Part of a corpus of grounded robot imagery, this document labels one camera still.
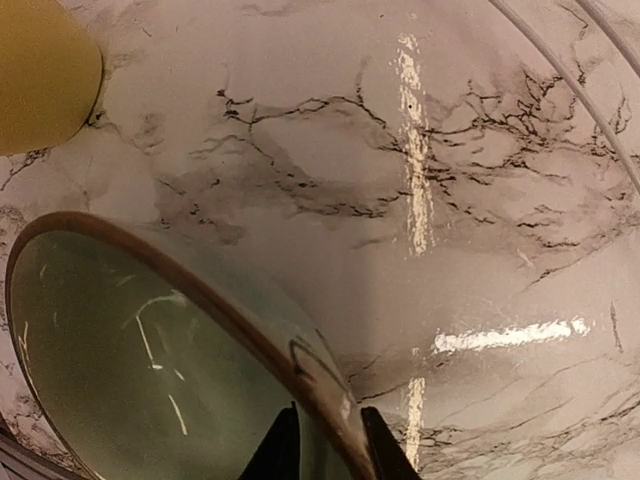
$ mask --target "marble pattern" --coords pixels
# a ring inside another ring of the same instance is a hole
[[[72,140],[0,159],[3,265],[51,210],[188,233],[309,311],[424,478],[635,478],[640,202],[488,2],[63,3],[105,82]],[[637,159],[640,80],[604,34],[509,3]],[[606,10],[640,51],[640,6]],[[73,468],[0,328],[0,410]]]

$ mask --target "yellow object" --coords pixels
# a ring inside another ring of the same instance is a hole
[[[0,0],[0,155],[71,138],[101,76],[98,46],[55,0]]]

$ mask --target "bowl rim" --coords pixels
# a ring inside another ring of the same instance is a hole
[[[310,384],[301,380],[302,377],[297,375],[294,369],[291,368],[289,360],[278,347],[255,328],[231,303],[218,295],[207,282],[154,245],[138,237],[125,227],[120,226],[117,220],[111,221],[85,212],[59,211],[42,215],[29,222],[16,237],[7,260],[5,273],[5,311],[14,352],[31,394],[60,442],[90,478],[103,480],[69,445],[42,405],[36,387],[28,374],[28,368],[24,364],[23,355],[20,353],[18,333],[13,323],[11,288],[18,258],[29,242],[42,234],[54,231],[77,233],[124,251],[181,292],[205,312],[212,321],[216,321],[213,320],[214,318],[220,319],[217,323],[242,347],[247,349],[251,355],[256,357],[267,371],[285,386],[294,399],[300,403],[301,407],[317,423],[320,430],[344,460],[352,477],[357,480],[375,479],[370,457],[363,458],[359,453],[359,449],[349,442],[345,436],[340,435],[337,429],[338,426],[331,421],[328,415],[325,415],[321,402],[312,394],[313,388]],[[365,446],[366,453],[370,455],[370,448],[368,445]]]

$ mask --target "glossy surface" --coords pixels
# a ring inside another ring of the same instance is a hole
[[[7,244],[61,208],[194,234],[310,313],[422,477],[636,478],[640,203],[488,2],[67,4],[109,45],[104,114],[3,160]],[[602,32],[509,4],[640,154],[640,82]],[[638,3],[603,8],[640,50]],[[12,372],[8,423],[63,458]]]
[[[210,317],[127,253],[54,231],[13,272],[25,373],[97,478],[236,479],[294,400],[216,323],[222,312]],[[301,435],[301,478],[349,478],[303,412]]]

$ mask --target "white cord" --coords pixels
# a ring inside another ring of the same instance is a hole
[[[636,187],[636,191],[640,195],[640,173],[633,159],[620,142],[620,139],[613,131],[609,122],[598,110],[593,100],[589,97],[586,90],[576,80],[564,63],[549,49],[542,37],[540,37],[533,29],[516,13],[511,7],[506,5],[503,0],[489,0],[489,2],[502,13],[527,39],[538,49],[538,51],[547,59],[547,61],[562,76],[567,85],[573,90],[573,93],[580,99],[584,107],[587,109],[593,120],[596,122],[604,136],[607,138],[616,154],[620,158],[622,165],[629,174],[629,178]]]
[[[596,24],[602,29],[611,43],[615,45],[615,47],[620,50],[622,56],[629,63],[631,68],[636,75],[640,79],[640,61],[638,61],[638,57],[633,52],[631,47],[624,41],[624,39],[616,32],[611,24],[606,20],[603,11],[600,7],[595,5],[595,2],[590,2],[589,0],[576,0],[576,3],[580,5],[580,7],[587,12],[587,15],[591,17],[591,19],[596,22]]]

